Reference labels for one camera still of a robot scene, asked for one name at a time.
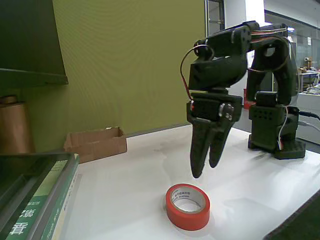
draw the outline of tape roll core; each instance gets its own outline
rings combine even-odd
[[[193,201],[198,209],[186,211],[176,203],[179,200]],[[182,183],[169,188],[165,196],[166,212],[170,221],[177,227],[194,231],[207,225],[210,216],[210,201],[208,196],[198,187]]]

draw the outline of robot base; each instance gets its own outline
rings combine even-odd
[[[283,149],[279,150],[278,147],[274,151],[264,149],[263,147],[256,146],[251,141],[251,134],[248,139],[248,148],[249,149],[261,149],[267,152],[272,153],[273,157],[279,160],[283,159],[302,159],[306,154],[306,144],[298,140],[287,140],[283,141]]]

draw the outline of green wall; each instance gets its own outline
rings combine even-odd
[[[24,89],[36,149],[67,132],[121,126],[125,133],[186,122],[179,75],[204,37],[203,0],[53,0],[69,85]],[[189,64],[186,61],[185,74]]]

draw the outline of cable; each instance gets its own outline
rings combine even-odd
[[[315,119],[318,119],[320,121],[320,116],[318,116],[315,113],[309,112],[309,111],[299,111],[299,115],[305,116],[305,117],[315,118]]]
[[[283,146],[281,144],[280,135],[281,135],[281,132],[284,129],[284,126],[286,125],[286,122],[287,122],[287,119],[288,119],[288,114],[289,113],[288,113],[288,107],[287,106],[285,106],[285,111],[286,111],[285,119],[284,119],[282,127],[280,128],[279,135],[278,135],[278,141],[277,141],[278,142],[278,146],[279,146],[279,150],[283,149]]]
[[[274,30],[264,30],[264,31],[256,30],[256,31],[251,32],[251,35],[252,36],[264,36],[264,35],[278,34],[278,33],[285,32],[286,30],[287,30],[286,28],[280,28],[280,29],[274,29]]]
[[[312,125],[312,124],[310,124],[310,123],[308,123],[306,121],[298,121],[298,125],[303,126],[303,127],[311,127],[311,128],[314,128],[314,129],[316,129],[317,131],[320,132],[320,128],[318,128],[315,125]]]
[[[183,72],[182,72],[182,67],[183,67],[184,61],[185,61],[186,57],[189,55],[189,53],[191,53],[193,50],[195,50],[195,49],[197,49],[197,48],[201,48],[201,47],[206,47],[206,48],[208,48],[208,49],[211,50],[212,55],[211,55],[210,60],[212,60],[212,59],[214,58],[215,51],[214,51],[210,46],[208,46],[208,45],[200,44],[200,45],[197,45],[197,46],[194,46],[193,48],[191,48],[191,49],[184,55],[184,57],[182,58],[181,64],[180,64],[180,75],[181,75],[181,78],[182,78],[182,81],[183,81],[183,85],[184,85],[186,94],[188,95],[190,101],[192,100],[192,97],[191,97],[191,94],[190,94],[190,91],[189,91],[189,88],[188,88],[186,79],[185,79],[184,74],[183,74]]]
[[[253,33],[268,33],[268,32],[285,32],[287,29],[284,28],[278,28],[278,29],[270,29],[270,30],[255,30]]]
[[[277,71],[279,69],[281,69],[288,61],[289,59],[289,56],[287,56],[284,60],[283,63],[281,63],[280,66],[278,66],[277,68],[274,68],[274,69],[267,69],[267,70],[257,70],[257,69],[253,69],[251,67],[248,68],[248,71],[252,71],[252,72],[257,72],[257,73],[267,73],[267,72],[273,72],[273,71]]]

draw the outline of cardboard box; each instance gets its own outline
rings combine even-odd
[[[82,164],[125,153],[127,139],[119,127],[71,132],[67,134],[63,148],[66,152],[78,153]]]

